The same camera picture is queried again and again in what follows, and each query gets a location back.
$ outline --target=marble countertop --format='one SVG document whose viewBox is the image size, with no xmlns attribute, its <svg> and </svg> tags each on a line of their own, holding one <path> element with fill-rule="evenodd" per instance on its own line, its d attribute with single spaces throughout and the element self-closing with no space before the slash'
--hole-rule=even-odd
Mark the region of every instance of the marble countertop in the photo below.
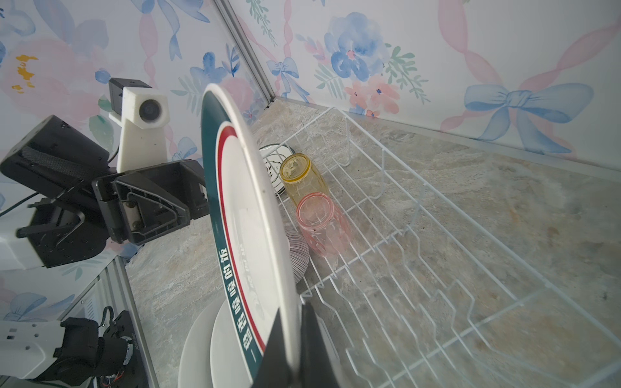
<svg viewBox="0 0 621 388">
<path fill-rule="evenodd" d="M 259 145 L 278 143 L 319 112 L 278 100 L 251 129 Z M 362 125 L 621 336 L 621 184 Z M 176 387 L 186 335 L 222 292 L 209 216 L 147 243 L 127 274 L 160 387 Z"/>
</svg>

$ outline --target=white wire dish rack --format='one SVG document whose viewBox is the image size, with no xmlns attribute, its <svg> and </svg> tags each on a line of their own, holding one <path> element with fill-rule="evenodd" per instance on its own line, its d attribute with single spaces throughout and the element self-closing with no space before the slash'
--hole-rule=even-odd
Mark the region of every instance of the white wire dish rack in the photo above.
<svg viewBox="0 0 621 388">
<path fill-rule="evenodd" d="M 313 254 L 298 284 L 351 386 L 589 387 L 621 368 L 608 328 L 342 111 L 280 145 L 309 155 L 351 225 L 350 249 Z"/>
</svg>

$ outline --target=white plate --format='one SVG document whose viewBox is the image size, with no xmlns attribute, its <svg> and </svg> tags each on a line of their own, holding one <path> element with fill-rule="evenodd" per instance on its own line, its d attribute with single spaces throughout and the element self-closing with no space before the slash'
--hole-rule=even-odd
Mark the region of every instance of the white plate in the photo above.
<svg viewBox="0 0 621 388">
<path fill-rule="evenodd" d="M 300 301 L 283 221 L 256 141 L 216 84 L 203 95 L 201 134 L 215 245 L 248 375 L 256 377 L 278 310 L 286 359 L 297 373 Z"/>
<path fill-rule="evenodd" d="M 293 155 L 295 152 L 293 152 L 293 150 L 286 145 L 281 145 L 267 155 L 269 150 L 277 145 L 278 144 L 264 145 L 259 148 L 259 151 L 261 152 L 261 156 L 265 162 L 265 169 L 268 171 L 268 177 L 272 183 L 272 187 L 274 187 L 274 190 L 278 194 L 282 194 L 284 193 L 284 185 L 282 180 L 280 180 L 280 166 L 287 157 Z"/>
</svg>

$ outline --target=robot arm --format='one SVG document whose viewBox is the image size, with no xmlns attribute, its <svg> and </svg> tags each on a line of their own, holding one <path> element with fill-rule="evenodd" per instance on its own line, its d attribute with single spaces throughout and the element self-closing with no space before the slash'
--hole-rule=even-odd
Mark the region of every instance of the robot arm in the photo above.
<svg viewBox="0 0 621 388">
<path fill-rule="evenodd" d="M 166 96 L 134 79 L 109 85 L 110 117 L 121 126 L 116 169 L 108 151 L 54 115 L 0 163 L 4 175 L 44 196 L 0 219 L 0 270 L 92 258 L 108 238 L 142 245 L 209 213 L 202 166 L 167 162 Z"/>
<path fill-rule="evenodd" d="M 54 115 L 0 163 L 4 175 L 42 195 L 0 219 L 0 271 L 92 258 L 108 238 L 142 245 L 209 214 L 202 166 L 167 162 L 166 96 L 134 79 L 109 85 L 110 117 L 121 126 L 116 168 L 108 151 Z M 86 318 L 0 321 L 0 375 L 72 386 L 113 376 L 132 359 L 127 314 L 111 317 L 102 337 Z"/>
</svg>

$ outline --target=pink flower pattern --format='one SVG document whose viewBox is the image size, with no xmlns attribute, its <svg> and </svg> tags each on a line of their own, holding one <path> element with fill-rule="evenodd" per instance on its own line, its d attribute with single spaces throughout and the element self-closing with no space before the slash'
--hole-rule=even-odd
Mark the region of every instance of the pink flower pattern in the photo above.
<svg viewBox="0 0 621 388">
<path fill-rule="evenodd" d="M 360 81 L 356 80 L 352 84 L 352 88 L 345 88 L 345 92 L 350 95 L 351 106 L 360 106 L 362 109 L 366 109 L 366 99 L 369 97 L 368 88 L 362 86 Z"/>
<path fill-rule="evenodd" d="M 235 104 L 239 108 L 240 112 L 247 111 L 255 99 L 252 86 L 243 78 L 225 78 L 220 83 L 220 86 L 226 89 L 231 97 L 233 97 L 233 101 L 235 101 Z"/>
<path fill-rule="evenodd" d="M 399 106 L 394 100 L 401 98 L 397 92 L 397 86 L 387 84 L 380 75 L 374 75 L 369 79 L 367 92 L 371 95 L 371 109 L 384 107 L 386 112 L 399 113 Z"/>
<path fill-rule="evenodd" d="M 85 58 L 61 40 L 22 42 L 3 61 L 7 69 L 0 89 L 24 113 L 39 119 L 54 114 L 84 129 L 99 114 L 97 102 L 108 92 L 107 85 L 95 80 L 95 72 L 106 63 L 101 51 L 94 51 L 92 58 Z"/>
</svg>

